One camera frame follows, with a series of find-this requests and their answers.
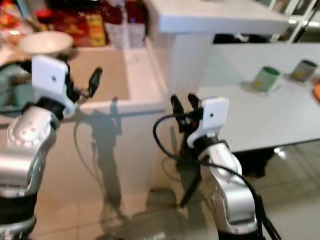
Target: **tiled floor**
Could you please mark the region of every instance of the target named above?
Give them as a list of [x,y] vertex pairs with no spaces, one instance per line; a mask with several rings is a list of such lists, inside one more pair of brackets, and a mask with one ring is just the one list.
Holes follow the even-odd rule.
[[[190,173],[183,169],[172,176],[184,180]],[[281,149],[268,163],[266,176],[251,182],[282,239],[320,239],[320,141]],[[91,202],[48,212],[46,201],[37,206],[32,239],[217,240],[207,187],[202,185],[186,208],[177,209],[183,193],[182,184],[172,181],[172,189],[122,198],[116,210],[111,204]]]

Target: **orange object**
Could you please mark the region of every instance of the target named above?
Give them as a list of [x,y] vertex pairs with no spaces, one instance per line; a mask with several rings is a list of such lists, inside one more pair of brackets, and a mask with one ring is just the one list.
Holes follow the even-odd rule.
[[320,84],[317,84],[313,89],[315,98],[320,102]]

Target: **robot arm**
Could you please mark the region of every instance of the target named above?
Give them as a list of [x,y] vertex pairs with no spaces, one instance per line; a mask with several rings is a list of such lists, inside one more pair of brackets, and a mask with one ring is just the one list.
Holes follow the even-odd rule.
[[[59,60],[32,58],[36,104],[27,104],[7,129],[0,154],[0,240],[27,239],[36,224],[34,209],[46,156],[56,141],[64,116],[75,112],[82,91],[70,80],[69,66]],[[102,70],[97,68],[89,89],[93,96]]]
[[[220,240],[260,240],[262,223],[274,240],[281,239],[269,221],[260,196],[241,178],[242,167],[228,144],[218,135],[227,119],[229,101],[224,97],[200,101],[189,94],[193,111],[184,113],[177,96],[171,97],[174,116],[180,133],[185,133],[189,148],[194,149],[201,166],[201,176],[208,180],[212,214]],[[232,170],[231,174],[221,168]]]

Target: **white bowl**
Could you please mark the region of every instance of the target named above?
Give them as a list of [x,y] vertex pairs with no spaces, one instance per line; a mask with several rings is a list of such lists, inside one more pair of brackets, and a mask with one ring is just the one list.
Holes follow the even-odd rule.
[[31,55],[57,56],[70,50],[74,40],[66,33],[44,31],[29,34],[19,43],[19,48]]

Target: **green mug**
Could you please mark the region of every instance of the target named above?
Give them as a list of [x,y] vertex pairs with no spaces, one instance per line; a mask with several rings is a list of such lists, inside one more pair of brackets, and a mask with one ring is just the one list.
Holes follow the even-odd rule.
[[280,75],[281,72],[274,67],[264,66],[256,76],[252,85],[261,92],[272,92],[276,90],[281,83]]

